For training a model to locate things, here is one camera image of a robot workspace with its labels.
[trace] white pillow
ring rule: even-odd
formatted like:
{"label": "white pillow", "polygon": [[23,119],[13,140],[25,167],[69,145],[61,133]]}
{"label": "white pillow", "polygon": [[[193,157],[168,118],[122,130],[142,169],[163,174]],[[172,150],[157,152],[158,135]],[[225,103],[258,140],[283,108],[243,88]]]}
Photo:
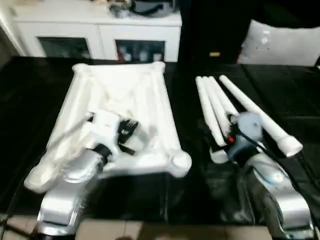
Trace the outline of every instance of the white pillow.
{"label": "white pillow", "polygon": [[320,27],[277,28],[251,21],[239,64],[314,66],[320,56]]}

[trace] white cabinet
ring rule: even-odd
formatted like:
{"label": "white cabinet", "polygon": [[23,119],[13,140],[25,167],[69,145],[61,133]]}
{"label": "white cabinet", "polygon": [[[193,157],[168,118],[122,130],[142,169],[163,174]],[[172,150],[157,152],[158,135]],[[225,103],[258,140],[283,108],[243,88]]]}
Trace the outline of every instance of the white cabinet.
{"label": "white cabinet", "polygon": [[178,59],[180,27],[100,25],[99,29],[106,59],[141,62]]}
{"label": "white cabinet", "polygon": [[115,18],[88,0],[42,0],[16,6],[15,22],[33,57],[119,61],[178,59],[181,15]]}
{"label": "white cabinet", "polygon": [[21,37],[33,57],[105,57],[94,24],[19,22]]}

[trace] floor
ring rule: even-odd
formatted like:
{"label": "floor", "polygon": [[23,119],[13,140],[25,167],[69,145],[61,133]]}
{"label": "floor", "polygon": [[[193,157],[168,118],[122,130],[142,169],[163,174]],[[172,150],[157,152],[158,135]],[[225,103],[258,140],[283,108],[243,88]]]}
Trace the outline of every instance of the floor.
{"label": "floor", "polygon": [[[36,218],[15,216],[8,221],[31,232]],[[4,240],[24,240],[7,231]],[[168,226],[133,221],[85,220],[77,232],[77,240],[272,240],[262,226]]]}

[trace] shelf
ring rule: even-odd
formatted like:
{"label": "shelf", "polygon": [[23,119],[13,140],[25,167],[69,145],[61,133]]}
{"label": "shelf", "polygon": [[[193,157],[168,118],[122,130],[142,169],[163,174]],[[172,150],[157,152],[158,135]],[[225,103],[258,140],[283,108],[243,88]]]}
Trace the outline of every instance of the shelf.
{"label": "shelf", "polygon": [[104,4],[89,0],[42,0],[14,7],[14,20],[20,23],[73,23],[99,25],[166,26],[182,25],[179,12],[166,17],[147,18],[132,15],[115,18]]}

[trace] wire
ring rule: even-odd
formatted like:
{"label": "wire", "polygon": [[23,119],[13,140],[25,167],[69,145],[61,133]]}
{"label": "wire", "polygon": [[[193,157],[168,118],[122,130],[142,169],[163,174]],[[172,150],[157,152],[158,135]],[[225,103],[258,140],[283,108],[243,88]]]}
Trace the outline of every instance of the wire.
{"label": "wire", "polygon": [[297,190],[297,186],[298,186],[298,182],[294,179],[293,175],[290,174],[290,171],[288,171],[286,169],[286,166],[284,166],[284,164],[281,163],[281,161],[279,160],[279,158],[269,149],[267,149],[265,146],[260,145],[257,141],[253,140],[252,138],[250,138],[249,136],[247,136],[245,133],[243,133],[242,131],[239,131],[239,134],[244,137],[248,142],[250,142],[251,144],[255,145],[256,147],[258,147],[259,149],[261,149],[265,154],[267,154],[270,158],[272,158],[274,161],[276,161],[277,164],[280,165],[281,168],[283,168],[283,170],[286,172],[286,174],[288,175],[288,177],[290,178],[291,182],[293,183],[292,185],[294,186],[294,188]]}
{"label": "wire", "polygon": [[12,199],[8,205],[8,208],[5,212],[5,219],[1,221],[1,225],[3,225],[2,231],[1,231],[1,235],[0,235],[0,240],[4,239],[5,236],[5,232],[6,232],[6,226],[8,224],[8,220],[13,216],[13,214],[11,212],[14,211],[15,207],[16,207],[16,203],[17,203],[17,197],[20,195],[21,193],[21,189],[23,186],[23,182],[25,180],[25,178],[27,177],[28,173],[30,172],[30,170],[35,166],[36,163],[38,163],[40,161],[40,159],[49,151],[51,151],[52,149],[54,149],[55,147],[57,147],[61,141],[63,139],[65,139],[66,137],[69,137],[70,135],[72,135],[75,131],[77,131],[79,128],[81,128],[83,126],[83,124],[85,124],[87,121],[92,121],[94,114],[92,113],[90,116],[86,116],[85,118],[83,118],[81,121],[79,121],[78,123],[76,123],[71,129],[69,129],[68,131],[66,131],[65,133],[63,133],[62,135],[60,135],[49,147],[46,147],[45,150],[39,154],[35,160],[32,162],[32,164],[30,164],[29,167],[27,167],[26,171],[23,174],[23,177],[20,179],[18,186],[16,187]]}

